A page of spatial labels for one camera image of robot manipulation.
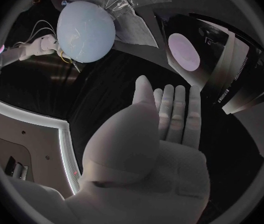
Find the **white glove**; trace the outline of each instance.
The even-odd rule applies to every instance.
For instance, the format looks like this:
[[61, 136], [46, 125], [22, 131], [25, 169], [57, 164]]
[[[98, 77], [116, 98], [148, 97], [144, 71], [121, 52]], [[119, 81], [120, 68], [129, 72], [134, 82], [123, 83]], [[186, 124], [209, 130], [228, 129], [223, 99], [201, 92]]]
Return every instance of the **white glove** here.
[[81, 190], [66, 200], [82, 223], [194, 224], [206, 207], [209, 176], [197, 149], [199, 89], [190, 90], [183, 139], [184, 87], [176, 88], [175, 99], [171, 85], [154, 95], [147, 78], [139, 77], [133, 104], [89, 141]]

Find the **white sphere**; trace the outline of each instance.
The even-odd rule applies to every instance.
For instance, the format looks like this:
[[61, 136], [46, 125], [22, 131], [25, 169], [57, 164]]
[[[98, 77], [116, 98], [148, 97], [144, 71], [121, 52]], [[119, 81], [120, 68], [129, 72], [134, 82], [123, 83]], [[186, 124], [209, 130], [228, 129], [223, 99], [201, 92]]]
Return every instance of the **white sphere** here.
[[86, 1], [75, 1], [60, 13], [57, 39], [64, 53], [73, 60], [83, 63], [97, 61], [114, 44], [114, 22], [101, 7]]

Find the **finger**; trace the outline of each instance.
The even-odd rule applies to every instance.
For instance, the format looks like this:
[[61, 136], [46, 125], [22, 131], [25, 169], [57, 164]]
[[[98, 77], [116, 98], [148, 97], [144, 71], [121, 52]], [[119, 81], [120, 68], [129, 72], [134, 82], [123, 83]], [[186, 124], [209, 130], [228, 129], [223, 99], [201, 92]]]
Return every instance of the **finger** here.
[[162, 89], [156, 89], [154, 91], [155, 103], [157, 107], [157, 111], [160, 111], [161, 101], [162, 101], [163, 91]]
[[173, 102], [173, 112], [166, 141], [181, 143], [184, 126], [185, 88], [177, 86]]
[[182, 144], [197, 148], [201, 132], [201, 98], [198, 86], [192, 86], [189, 94], [188, 116], [185, 123]]
[[165, 140], [170, 124], [170, 118], [172, 113], [174, 97], [174, 87], [172, 85], [166, 85], [164, 88], [161, 106], [160, 106], [160, 123], [159, 123], [159, 135], [160, 140]]
[[136, 80], [136, 88], [133, 98], [133, 104], [145, 102], [155, 106], [155, 98], [153, 88], [146, 78], [146, 76], [140, 76]]

